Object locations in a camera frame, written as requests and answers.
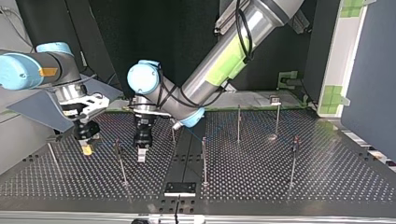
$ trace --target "green tape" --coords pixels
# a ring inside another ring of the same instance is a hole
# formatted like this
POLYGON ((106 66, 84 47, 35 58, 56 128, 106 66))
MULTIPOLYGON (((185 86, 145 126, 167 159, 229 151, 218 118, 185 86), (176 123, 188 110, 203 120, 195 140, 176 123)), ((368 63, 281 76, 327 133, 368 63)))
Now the green tape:
POLYGON ((336 114, 338 106, 341 104, 342 86, 325 86, 319 107, 320 114, 336 114))
POLYGON ((359 17, 363 8, 363 0, 344 0, 341 18, 359 17))
MULTIPOLYGON (((244 40, 248 48, 248 39, 244 40)), ((208 71, 206 81, 214 86, 220 86, 227 78, 235 78, 245 67, 244 59, 245 52, 242 50, 238 35, 236 35, 208 71)))

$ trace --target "black backdrop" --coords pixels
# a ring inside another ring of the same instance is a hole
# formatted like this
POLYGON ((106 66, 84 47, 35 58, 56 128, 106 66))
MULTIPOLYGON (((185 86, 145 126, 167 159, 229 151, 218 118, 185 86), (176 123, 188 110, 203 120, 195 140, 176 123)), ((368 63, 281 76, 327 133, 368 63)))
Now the black backdrop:
POLYGON ((161 62, 165 75, 180 86, 216 44, 213 0, 91 0, 113 66, 126 94, 129 68, 140 59, 161 62))
MULTIPOLYGON (((213 28, 219 17, 216 0, 91 0, 122 88, 128 69, 139 59, 160 61, 165 75, 178 86, 216 44, 213 28)), ((316 0, 302 11, 313 22, 316 0)), ((238 90, 275 90, 277 74, 304 72, 310 34, 297 35, 288 25, 275 29, 256 52, 255 60, 232 83, 238 90)))

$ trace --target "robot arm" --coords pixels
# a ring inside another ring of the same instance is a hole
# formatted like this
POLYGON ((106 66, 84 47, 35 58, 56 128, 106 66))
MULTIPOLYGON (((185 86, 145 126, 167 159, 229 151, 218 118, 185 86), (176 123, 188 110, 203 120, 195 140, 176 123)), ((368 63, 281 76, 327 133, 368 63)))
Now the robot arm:
MULTIPOLYGON (((205 113, 203 103, 209 96, 224 81, 238 75, 251 60, 251 52, 276 27, 286 24, 303 1, 250 0, 242 11, 238 0, 236 22, 181 88, 164 77, 159 64, 152 61, 140 61, 134 65, 128 73, 128 83, 139 94, 137 98, 145 97, 156 105, 154 107, 171 114, 177 120, 174 129, 183 125, 192 127, 205 113)), ((145 112, 140 108, 138 116, 148 116, 152 108, 146 109, 145 112)), ((144 122, 146 126, 148 123, 152 126, 151 120, 138 120, 136 125, 144 122)))
POLYGON ((101 93, 88 95, 67 44, 49 43, 36 49, 37 53, 0 51, 0 86, 20 91, 51 84, 57 99, 55 106, 73 121, 75 138, 83 153, 91 155, 92 142, 100 132, 92 118, 108 107, 109 100, 101 93))

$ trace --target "black cable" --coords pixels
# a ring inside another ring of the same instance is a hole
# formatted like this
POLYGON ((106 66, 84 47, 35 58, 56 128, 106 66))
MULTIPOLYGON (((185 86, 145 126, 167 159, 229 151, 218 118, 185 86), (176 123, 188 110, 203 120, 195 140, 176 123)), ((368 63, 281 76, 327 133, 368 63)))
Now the black cable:
POLYGON ((202 107, 213 105, 213 103, 215 103, 220 98, 220 96, 225 92, 225 89, 228 87, 228 84, 230 84, 229 81, 227 81, 227 84, 225 84, 224 89, 215 97, 215 99, 213 99, 210 103, 207 103, 206 105, 202 105, 202 107))
POLYGON ((247 39, 248 39, 247 54, 248 54, 248 56, 244 59, 244 63, 248 63, 253 60, 253 38, 251 36, 250 29, 248 29, 248 21, 245 16, 245 13, 241 9, 238 10, 238 13, 241 16, 242 23, 244 23, 245 29, 247 30, 247 39))
POLYGON ((311 97, 311 95, 309 95, 308 91, 306 90, 306 87, 305 87, 305 85, 304 85, 304 83, 303 83, 303 80, 300 79, 300 82, 301 82, 301 86, 303 87, 303 89, 304 89, 304 91, 305 91, 305 94, 308 96, 308 99, 311 100, 311 102, 312 102, 312 104, 314 105, 314 107, 318 110, 318 106, 315 104, 314 99, 311 97))
POLYGON ((176 204, 176 209, 175 209, 175 223, 178 224, 178 217, 177 217, 177 211, 178 211, 178 204, 180 202, 180 196, 177 198, 177 204, 176 204))
POLYGON ((161 76, 161 80, 162 80, 161 86, 160 86, 160 92, 164 89, 167 92, 167 96, 159 104, 157 102, 157 107, 159 107, 159 108, 161 108, 166 103, 166 101, 168 100, 169 97, 172 97, 174 100, 176 100, 181 105, 184 105, 184 106, 187 106, 187 107, 191 107, 191 108, 199 108, 199 107, 209 106, 209 105, 212 105, 213 103, 215 103, 220 98, 220 96, 224 93, 225 88, 229 85, 229 82, 227 82, 227 84, 224 86, 223 91, 221 91, 219 93, 219 95, 216 96, 216 98, 212 102, 210 102, 210 103, 208 103, 206 105, 198 105, 198 104, 194 103, 193 101, 191 101, 186 95, 184 95, 184 93, 182 93, 183 97, 190 103, 190 104, 187 104, 186 102, 183 102, 180 99, 177 99, 176 96, 173 95, 173 92, 176 89, 176 86, 174 86, 172 88, 172 90, 169 91, 168 88, 166 87, 166 85, 164 85, 164 83, 163 83, 164 74, 163 74, 162 70, 160 70, 160 76, 161 76))
POLYGON ((163 98, 163 101, 159 104, 159 108, 161 109, 163 107, 163 105, 166 103, 166 101, 168 101, 169 97, 171 97, 172 93, 176 90, 177 86, 174 85, 174 87, 172 88, 172 90, 170 90, 168 92, 168 94, 165 96, 165 98, 163 98))
POLYGON ((242 50, 245 53, 245 59, 244 59, 244 63, 248 63, 249 61, 251 61, 253 59, 253 52, 252 52, 252 46, 253 46, 253 39, 251 36, 251 32, 248 29, 248 22, 247 19, 245 17, 244 12, 240 9, 240 5, 241 5, 241 0, 236 0, 236 8, 235 8, 235 25, 236 25, 236 31, 238 33, 238 37, 239 37, 239 42, 241 43, 241 47, 242 50), (242 22, 244 23, 245 29, 247 31, 247 38, 248 38, 248 44, 249 47, 247 49, 246 45, 245 45, 245 41, 244 38, 242 37, 242 30, 241 30, 241 24, 239 23, 239 17, 241 17, 242 22))

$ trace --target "green label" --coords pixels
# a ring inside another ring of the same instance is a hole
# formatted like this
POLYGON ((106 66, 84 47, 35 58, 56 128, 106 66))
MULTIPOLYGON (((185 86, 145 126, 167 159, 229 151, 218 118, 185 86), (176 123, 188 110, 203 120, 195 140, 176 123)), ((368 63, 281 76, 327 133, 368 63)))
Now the green label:
MULTIPOLYGON (((245 38, 244 40, 248 47, 248 39, 245 38)), ((245 67, 244 59, 245 52, 238 35, 236 35, 210 68, 206 75, 206 81, 214 86, 220 86, 227 78, 235 78, 245 67)))
POLYGON ((341 18, 359 17, 363 8, 363 0, 344 0, 341 8, 341 18))

